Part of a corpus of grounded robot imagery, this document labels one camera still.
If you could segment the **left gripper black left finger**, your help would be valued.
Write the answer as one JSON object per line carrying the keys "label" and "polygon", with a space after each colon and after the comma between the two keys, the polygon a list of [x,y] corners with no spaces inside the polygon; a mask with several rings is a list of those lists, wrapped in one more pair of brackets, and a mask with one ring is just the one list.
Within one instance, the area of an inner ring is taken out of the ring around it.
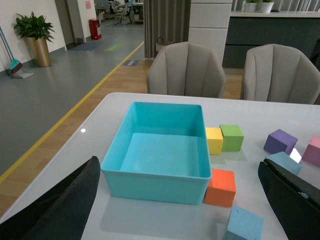
{"label": "left gripper black left finger", "polygon": [[96,198],[100,180],[96,156],[1,223],[2,240],[79,240]]}

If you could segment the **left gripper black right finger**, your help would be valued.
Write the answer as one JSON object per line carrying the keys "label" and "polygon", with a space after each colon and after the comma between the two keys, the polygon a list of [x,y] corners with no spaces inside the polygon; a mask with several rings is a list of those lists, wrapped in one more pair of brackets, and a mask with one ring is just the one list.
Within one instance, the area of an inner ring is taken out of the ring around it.
{"label": "left gripper black right finger", "polygon": [[271,159],[259,163],[258,178],[289,240],[320,238],[320,190]]}

